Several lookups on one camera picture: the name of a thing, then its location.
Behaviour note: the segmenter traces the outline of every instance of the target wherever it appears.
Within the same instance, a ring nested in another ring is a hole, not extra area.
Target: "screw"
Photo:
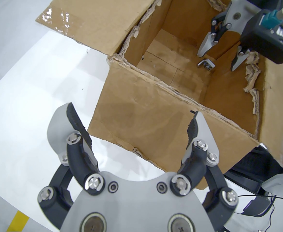
[[[167,191],[167,185],[166,185],[166,183],[164,183],[164,182],[159,182],[158,184],[157,184],[157,190],[158,190],[158,192],[159,193],[161,193],[161,194],[164,194],[164,193],[166,193],[166,191]]]
[[[185,190],[187,188],[187,183],[185,182],[184,179],[178,178],[177,181],[176,181],[176,187],[179,190]]]
[[[231,190],[229,192],[223,190],[222,197],[224,201],[230,206],[235,206],[238,204],[238,196],[234,190]]]
[[[108,191],[110,193],[115,193],[118,190],[119,186],[118,183],[115,181],[112,181],[111,183],[109,183],[108,185]]]
[[[73,145],[77,142],[79,142],[81,140],[81,136],[77,135],[77,134],[71,134],[68,136],[66,142],[69,144],[69,145]]]
[[[67,162],[68,161],[68,158],[67,158],[67,155],[63,155],[63,162]]]
[[[199,149],[202,149],[204,151],[208,150],[208,145],[202,140],[194,141],[193,144],[195,147],[198,147]]]
[[[207,156],[210,159],[210,161],[215,162],[217,160],[217,155],[214,153],[209,152]]]
[[[93,177],[89,180],[89,188],[90,189],[97,189],[98,185],[100,184],[99,179]]]
[[[50,195],[51,195],[51,190],[46,189],[46,190],[43,190],[43,192],[41,192],[40,197],[42,200],[47,200]]]
[[[237,195],[235,195],[233,193],[233,191],[230,191],[228,193],[226,193],[226,199],[229,201],[229,202],[235,202],[237,200]]]
[[[46,201],[48,199],[51,199],[53,197],[53,189],[50,186],[44,187],[39,193],[38,193],[38,202]]]
[[[176,174],[172,179],[171,183],[175,186],[172,188],[177,191],[179,189],[179,194],[182,196],[187,195],[191,190],[191,184],[189,180],[182,174]]]
[[[233,15],[233,19],[234,19],[234,20],[238,20],[238,19],[240,19],[240,16],[241,16],[241,14],[240,14],[239,12],[236,12],[236,13]]]

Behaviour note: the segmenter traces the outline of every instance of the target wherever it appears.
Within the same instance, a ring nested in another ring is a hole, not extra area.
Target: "metal plate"
[[[80,225],[90,213],[98,212],[106,219],[107,231],[166,232],[170,218],[177,213],[187,216],[195,232],[214,232],[206,211],[192,191],[184,197],[175,196],[169,187],[176,174],[168,172],[150,181],[127,181],[109,172],[100,173],[108,185],[118,183],[115,193],[107,188],[98,196],[90,196],[82,190],[71,207],[61,232],[80,231]],[[168,190],[160,194],[159,182],[165,182]]]
[[[261,9],[247,0],[232,0],[231,3],[223,25],[231,23],[232,27],[228,31],[242,34],[247,22]],[[240,14],[237,20],[233,18],[236,13]]]

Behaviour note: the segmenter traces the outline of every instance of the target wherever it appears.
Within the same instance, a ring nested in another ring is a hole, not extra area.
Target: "open cardboard box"
[[[250,65],[230,71],[239,34],[226,32],[205,55],[215,69],[197,67],[210,21],[229,2],[53,0],[37,21],[109,55],[90,135],[177,171],[190,111],[199,110],[218,145],[223,173],[260,142],[283,166],[283,64],[260,56],[260,74],[246,93]]]

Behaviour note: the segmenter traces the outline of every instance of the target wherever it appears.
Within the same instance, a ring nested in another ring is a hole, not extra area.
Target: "black wire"
[[[270,197],[270,198],[280,198],[280,199],[283,199],[283,197],[278,197],[278,196],[263,196],[263,195],[240,195],[240,196],[261,196],[261,197]]]
[[[271,214],[270,214],[270,216],[269,216],[269,226],[267,227],[267,229],[265,229],[265,232],[271,227],[271,217],[272,217],[272,214],[273,214],[273,212],[275,211],[275,206],[273,205],[273,210],[272,210],[272,212],[271,212]]]

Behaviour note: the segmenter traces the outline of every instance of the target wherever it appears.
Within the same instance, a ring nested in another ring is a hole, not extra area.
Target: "robotic arm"
[[[202,57],[217,45],[226,31],[241,35],[231,71],[245,61],[250,51],[257,51],[276,64],[283,63],[283,0],[232,0],[226,11],[211,20],[210,32],[197,56]],[[204,61],[200,64],[213,68],[209,63],[210,67]]]
[[[61,232],[213,232],[222,228],[238,196],[217,165],[219,151],[204,116],[192,113],[179,171],[150,181],[127,181],[99,171],[91,138],[74,106],[59,107],[47,137],[61,165],[38,194],[45,216]],[[73,176],[83,188],[74,203],[67,190]],[[201,204],[192,190],[202,177],[210,191]]]

